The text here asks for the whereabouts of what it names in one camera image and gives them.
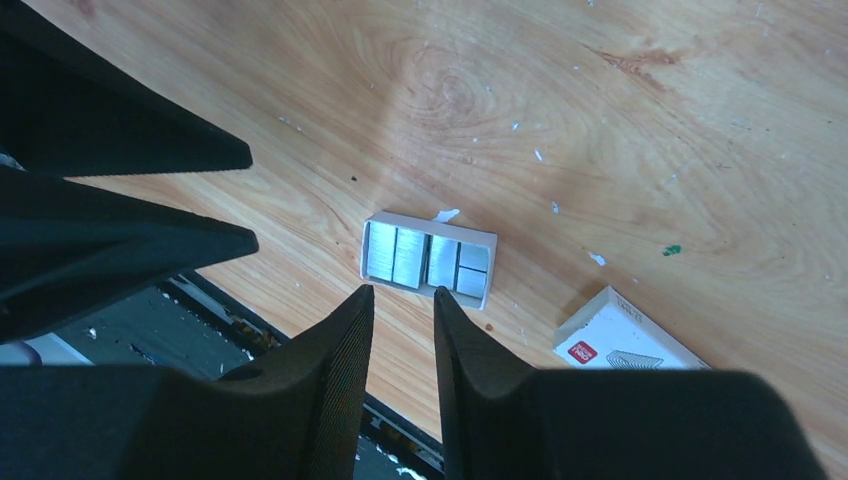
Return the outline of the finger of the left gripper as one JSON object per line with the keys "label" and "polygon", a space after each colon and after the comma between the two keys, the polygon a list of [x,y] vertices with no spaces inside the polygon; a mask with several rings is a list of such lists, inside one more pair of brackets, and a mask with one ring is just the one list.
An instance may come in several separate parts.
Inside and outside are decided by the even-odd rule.
{"label": "finger of the left gripper", "polygon": [[48,333],[184,271],[251,255],[246,228],[1,170],[1,340]]}
{"label": "finger of the left gripper", "polygon": [[58,177],[253,164],[246,142],[155,93],[22,1],[1,4],[1,156]]}

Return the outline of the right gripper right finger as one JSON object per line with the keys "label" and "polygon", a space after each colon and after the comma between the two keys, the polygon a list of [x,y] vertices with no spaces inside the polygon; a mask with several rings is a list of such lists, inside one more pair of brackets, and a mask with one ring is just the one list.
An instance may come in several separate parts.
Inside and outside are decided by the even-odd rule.
{"label": "right gripper right finger", "polygon": [[724,370],[538,369],[434,294],[448,479],[822,479],[791,409]]}

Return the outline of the white staple tray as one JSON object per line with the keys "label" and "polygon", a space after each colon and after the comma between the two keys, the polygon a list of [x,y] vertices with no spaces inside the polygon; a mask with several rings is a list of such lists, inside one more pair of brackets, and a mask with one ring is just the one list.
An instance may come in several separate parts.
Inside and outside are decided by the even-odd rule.
{"label": "white staple tray", "polygon": [[380,211],[363,224],[360,276],[424,297],[444,287],[460,305],[482,310],[497,244],[493,232]]}

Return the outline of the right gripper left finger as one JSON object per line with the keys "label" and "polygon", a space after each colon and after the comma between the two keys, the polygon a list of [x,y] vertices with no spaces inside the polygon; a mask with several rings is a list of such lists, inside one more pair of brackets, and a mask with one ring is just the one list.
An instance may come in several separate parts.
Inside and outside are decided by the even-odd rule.
{"label": "right gripper left finger", "polygon": [[215,381],[152,365],[5,367],[5,479],[349,479],[373,288]]}

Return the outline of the white staple box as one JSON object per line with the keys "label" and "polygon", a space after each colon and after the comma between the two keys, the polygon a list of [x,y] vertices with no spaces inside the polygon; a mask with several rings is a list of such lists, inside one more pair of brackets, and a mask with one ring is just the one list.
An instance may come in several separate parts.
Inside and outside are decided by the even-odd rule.
{"label": "white staple box", "polygon": [[579,369],[706,369],[708,364],[607,286],[554,335],[556,355]]}

